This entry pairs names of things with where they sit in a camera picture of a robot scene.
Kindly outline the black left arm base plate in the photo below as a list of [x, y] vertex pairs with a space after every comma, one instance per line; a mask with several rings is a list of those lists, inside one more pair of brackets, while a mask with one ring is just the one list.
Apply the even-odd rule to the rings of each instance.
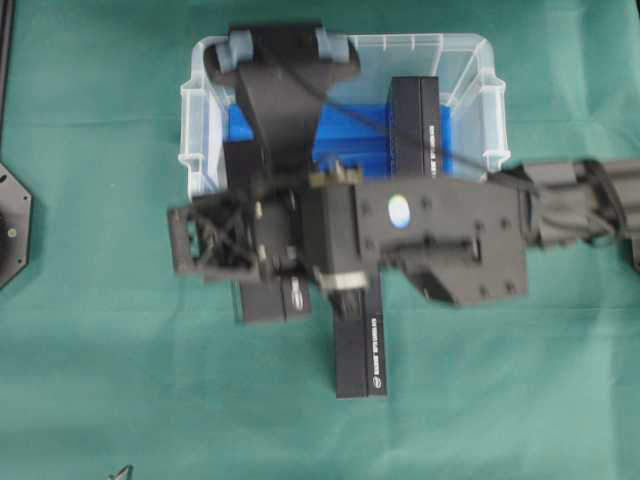
[[1, 288], [29, 263], [32, 195], [1, 165]]

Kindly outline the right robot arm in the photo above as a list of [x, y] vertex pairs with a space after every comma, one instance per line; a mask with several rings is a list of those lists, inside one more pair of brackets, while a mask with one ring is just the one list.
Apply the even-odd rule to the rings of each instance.
[[349, 170], [256, 178], [167, 217], [180, 275], [303, 278], [343, 308], [394, 269], [429, 299], [474, 305], [524, 294], [531, 248], [637, 239], [639, 163], [537, 163], [482, 181]]

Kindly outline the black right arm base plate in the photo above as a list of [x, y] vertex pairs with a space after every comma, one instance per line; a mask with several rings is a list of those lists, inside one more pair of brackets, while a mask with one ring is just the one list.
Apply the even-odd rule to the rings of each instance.
[[631, 265], [636, 272], [640, 272], [640, 238], [638, 236], [632, 237], [629, 243]]

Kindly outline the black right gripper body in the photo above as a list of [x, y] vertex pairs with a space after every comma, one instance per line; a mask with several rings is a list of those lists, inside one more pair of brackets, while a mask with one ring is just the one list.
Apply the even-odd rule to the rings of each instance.
[[269, 283], [305, 277], [324, 291], [369, 287], [361, 267], [324, 273], [304, 253], [302, 194], [331, 184], [357, 184], [359, 167], [338, 164], [300, 178], [242, 177], [234, 188], [167, 210], [174, 271], [206, 282]]

